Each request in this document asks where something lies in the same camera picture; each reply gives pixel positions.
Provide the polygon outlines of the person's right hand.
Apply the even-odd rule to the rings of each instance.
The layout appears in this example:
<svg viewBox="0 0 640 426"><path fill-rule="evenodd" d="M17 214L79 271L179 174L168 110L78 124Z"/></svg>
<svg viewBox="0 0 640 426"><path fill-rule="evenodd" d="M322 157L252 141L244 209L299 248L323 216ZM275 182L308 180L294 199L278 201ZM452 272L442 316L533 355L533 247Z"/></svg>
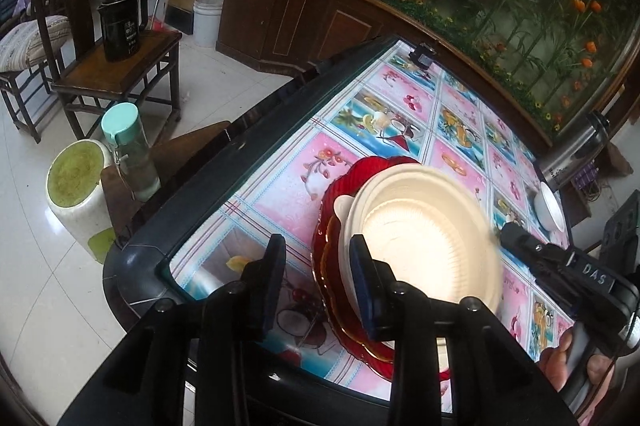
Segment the person's right hand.
<svg viewBox="0 0 640 426"><path fill-rule="evenodd" d="M589 425L596 415L598 405L610 389L615 363L604 354L596 352L589 357L585 368L581 368L578 361L572 360L573 354L578 353L578 348L574 346L574 336L574 328L565 330L558 345L546 348L541 353L537 365L556 391L561 391L566 386L571 375L580 373L587 376L591 389L577 420L579 425Z"/></svg>

